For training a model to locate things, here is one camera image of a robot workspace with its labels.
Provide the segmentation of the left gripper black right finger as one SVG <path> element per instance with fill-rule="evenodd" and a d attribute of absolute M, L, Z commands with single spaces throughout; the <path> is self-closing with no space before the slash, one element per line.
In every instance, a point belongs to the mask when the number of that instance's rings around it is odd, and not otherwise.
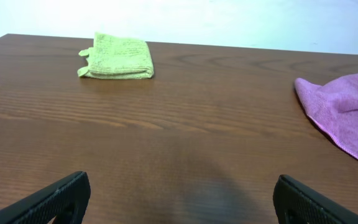
<path fill-rule="evenodd" d="M 273 205 L 279 224 L 358 224 L 358 214 L 289 175 L 279 176 Z"/>

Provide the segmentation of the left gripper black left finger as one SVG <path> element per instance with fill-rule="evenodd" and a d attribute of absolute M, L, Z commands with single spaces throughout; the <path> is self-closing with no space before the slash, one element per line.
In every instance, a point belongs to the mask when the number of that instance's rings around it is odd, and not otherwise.
<path fill-rule="evenodd" d="M 0 224 L 81 224 L 90 196 L 87 173 L 77 171 L 0 210 Z"/>

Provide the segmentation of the purple microfiber cloth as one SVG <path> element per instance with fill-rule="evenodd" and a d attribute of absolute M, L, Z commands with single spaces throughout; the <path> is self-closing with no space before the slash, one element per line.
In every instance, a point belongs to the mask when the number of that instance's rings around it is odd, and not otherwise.
<path fill-rule="evenodd" d="M 307 117 L 358 160 L 358 73 L 325 85 L 297 78 L 294 86 Z"/>

